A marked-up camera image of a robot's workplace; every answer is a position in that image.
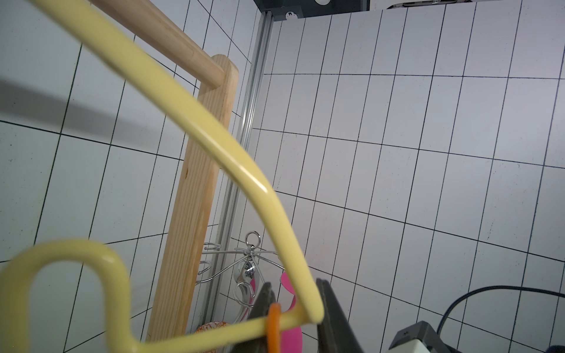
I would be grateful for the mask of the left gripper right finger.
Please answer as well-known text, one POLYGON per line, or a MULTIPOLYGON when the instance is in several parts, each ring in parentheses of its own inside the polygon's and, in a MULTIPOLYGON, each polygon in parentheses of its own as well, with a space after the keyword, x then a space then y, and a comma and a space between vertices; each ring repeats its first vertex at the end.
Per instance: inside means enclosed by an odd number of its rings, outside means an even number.
POLYGON ((319 352, 362 352, 330 283, 326 279, 317 279, 316 286, 325 308, 325 316, 316 327, 319 352))

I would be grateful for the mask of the chrome glass holder stand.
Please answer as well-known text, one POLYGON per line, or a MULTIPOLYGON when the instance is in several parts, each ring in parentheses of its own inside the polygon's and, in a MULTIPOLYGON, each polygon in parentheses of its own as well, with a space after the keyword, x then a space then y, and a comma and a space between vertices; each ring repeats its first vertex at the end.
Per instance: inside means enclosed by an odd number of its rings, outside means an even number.
POLYGON ((196 284, 212 282, 217 277, 222 276, 229 270, 232 271, 232 278, 235 281, 235 293, 233 300, 238 303, 240 310, 233 323, 244 321, 250 314, 255 302, 255 292, 260 282, 266 282, 259 267, 259 262, 269 263, 281 271, 285 268, 272 260, 264 257, 265 254, 277 255, 275 251, 262 250, 262 236, 257 231, 248 232, 245 236, 245 247, 234 248, 234 250, 221 250, 221 245, 206 242, 203 247, 203 255, 240 255, 231 264, 223 267, 220 271, 207 278, 197 279, 196 284))

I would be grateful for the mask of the yellow clothes hanger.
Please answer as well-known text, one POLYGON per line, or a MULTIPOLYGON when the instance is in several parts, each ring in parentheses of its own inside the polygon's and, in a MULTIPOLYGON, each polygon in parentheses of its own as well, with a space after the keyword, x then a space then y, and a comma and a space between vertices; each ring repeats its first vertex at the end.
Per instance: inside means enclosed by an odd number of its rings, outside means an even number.
POLYGON ((1 3, 1 350, 63 352, 77 319, 109 352, 251 344, 266 319, 147 341, 188 141, 244 191, 297 289, 280 333, 325 316, 283 206, 201 82, 95 1, 1 3))

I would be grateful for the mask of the wooden hanging rack frame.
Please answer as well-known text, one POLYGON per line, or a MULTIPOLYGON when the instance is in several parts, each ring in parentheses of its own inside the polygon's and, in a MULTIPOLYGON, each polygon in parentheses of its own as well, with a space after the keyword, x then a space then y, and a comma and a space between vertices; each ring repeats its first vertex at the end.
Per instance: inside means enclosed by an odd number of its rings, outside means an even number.
MULTIPOLYGON (((229 125, 239 73, 227 56, 208 55, 151 1, 94 5, 200 80, 199 102, 223 127, 229 125)), ((149 342, 186 331, 218 174, 219 166, 188 141, 147 331, 149 342)))

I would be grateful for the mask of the orange clothespin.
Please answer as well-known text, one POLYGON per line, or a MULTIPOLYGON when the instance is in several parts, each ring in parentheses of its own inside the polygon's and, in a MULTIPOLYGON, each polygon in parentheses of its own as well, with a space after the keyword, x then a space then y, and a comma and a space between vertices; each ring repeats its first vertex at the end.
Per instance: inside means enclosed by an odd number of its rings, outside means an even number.
POLYGON ((281 333, 280 333, 280 316, 281 306, 278 302, 269 306, 266 319, 266 344, 268 353, 280 353, 281 333))

